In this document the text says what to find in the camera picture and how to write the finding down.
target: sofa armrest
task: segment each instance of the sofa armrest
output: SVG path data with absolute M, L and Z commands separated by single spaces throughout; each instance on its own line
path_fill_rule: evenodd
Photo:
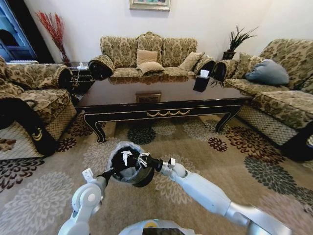
M 225 81 L 232 78 L 237 70 L 239 60 L 221 60 L 214 67 L 214 78 L 219 81 Z
M 111 77 L 115 71 L 115 66 L 107 55 L 100 55 L 90 60 L 89 70 L 96 80 L 103 80 Z
M 72 72 L 61 64 L 15 64 L 7 65 L 7 79 L 24 89 L 65 88 Z
M 13 121 L 25 129 L 39 153 L 50 156 L 55 152 L 57 142 L 47 132 L 38 114 L 19 98 L 0 96 L 0 129 L 7 128 Z
M 196 63 L 193 72 L 195 73 L 195 75 L 200 75 L 201 70 L 208 70 L 211 73 L 214 65 L 214 58 L 205 55 Z

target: table leg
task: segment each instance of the table leg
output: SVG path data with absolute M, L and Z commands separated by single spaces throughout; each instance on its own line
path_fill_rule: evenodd
M 215 127 L 216 132 L 221 132 L 224 126 L 228 123 L 228 121 L 230 121 L 233 117 L 237 115 L 237 113 L 239 113 L 241 107 L 242 107 L 241 105 L 236 105 L 233 106 L 231 109 L 228 109 L 229 113 L 225 113 L 221 120 L 216 124 Z
M 102 130 L 100 123 L 95 119 L 95 115 L 85 114 L 84 120 L 98 136 L 98 143 L 104 143 L 106 141 L 106 134 Z

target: picture frame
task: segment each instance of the picture frame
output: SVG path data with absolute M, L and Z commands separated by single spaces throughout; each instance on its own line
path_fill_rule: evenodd
M 137 92 L 136 103 L 158 103 L 161 101 L 161 92 Z
M 170 11 L 171 0 L 129 0 L 130 9 Z

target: red dried branches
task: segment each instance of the red dried branches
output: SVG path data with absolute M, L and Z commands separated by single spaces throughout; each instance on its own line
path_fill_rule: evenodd
M 52 40 L 54 41 L 55 45 L 58 47 L 60 52 L 63 55 L 63 61 L 65 63 L 69 62 L 69 59 L 66 55 L 64 46 L 63 46 L 63 33 L 64 33 L 64 23 L 60 16 L 56 13 L 52 15 L 51 13 L 43 13 L 41 11 L 36 12 L 36 15 L 43 26 L 46 28 L 48 33 L 51 35 Z

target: white wall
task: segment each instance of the white wall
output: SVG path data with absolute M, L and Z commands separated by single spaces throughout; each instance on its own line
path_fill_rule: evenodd
M 25 0 L 25 3 L 57 62 L 61 61 L 58 49 L 35 11 L 56 12 L 63 17 L 64 44 L 71 61 L 88 61 L 99 55 L 103 35 L 136 37 L 152 31 L 162 37 L 194 37 L 198 40 L 198 51 L 216 59 L 227 49 L 228 35 L 237 24 L 247 29 L 260 26 L 258 37 L 237 50 L 248 53 L 259 53 L 277 37 L 313 37 L 312 20 L 309 23 L 312 0 L 171 1 L 170 12 L 130 10 L 129 0 Z M 284 15 L 291 10 L 292 17 Z M 297 28 L 299 20 L 306 20 L 301 24 L 303 28 Z M 272 21 L 281 24 L 272 25 Z

